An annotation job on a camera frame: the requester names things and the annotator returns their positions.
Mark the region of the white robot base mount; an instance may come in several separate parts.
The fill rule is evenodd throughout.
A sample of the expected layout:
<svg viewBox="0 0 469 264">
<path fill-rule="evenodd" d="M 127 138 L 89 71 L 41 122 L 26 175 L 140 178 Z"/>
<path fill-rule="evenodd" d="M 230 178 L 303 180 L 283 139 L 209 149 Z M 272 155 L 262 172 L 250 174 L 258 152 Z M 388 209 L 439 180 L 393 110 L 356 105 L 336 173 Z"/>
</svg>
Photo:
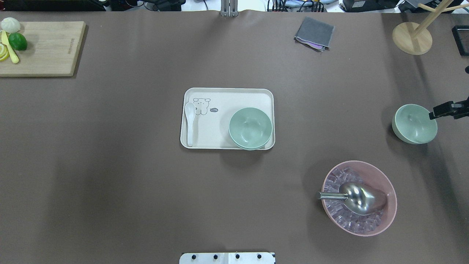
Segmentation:
<svg viewBox="0 0 469 264">
<path fill-rule="evenodd" d="M 271 252 L 184 253 L 179 264 L 276 264 Z"/>
</svg>

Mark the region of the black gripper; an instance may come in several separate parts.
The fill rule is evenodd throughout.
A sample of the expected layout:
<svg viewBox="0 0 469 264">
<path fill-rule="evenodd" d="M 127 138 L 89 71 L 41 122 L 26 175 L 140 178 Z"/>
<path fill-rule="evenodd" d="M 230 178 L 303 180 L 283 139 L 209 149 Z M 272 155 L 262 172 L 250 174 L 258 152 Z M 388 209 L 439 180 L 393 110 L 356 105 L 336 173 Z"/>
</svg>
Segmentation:
<svg viewBox="0 0 469 264">
<path fill-rule="evenodd" d="M 459 119 L 469 116 L 469 98 L 460 102 L 448 101 L 433 108 L 429 113 L 429 119 L 433 120 L 440 117 L 452 116 Z"/>
</svg>

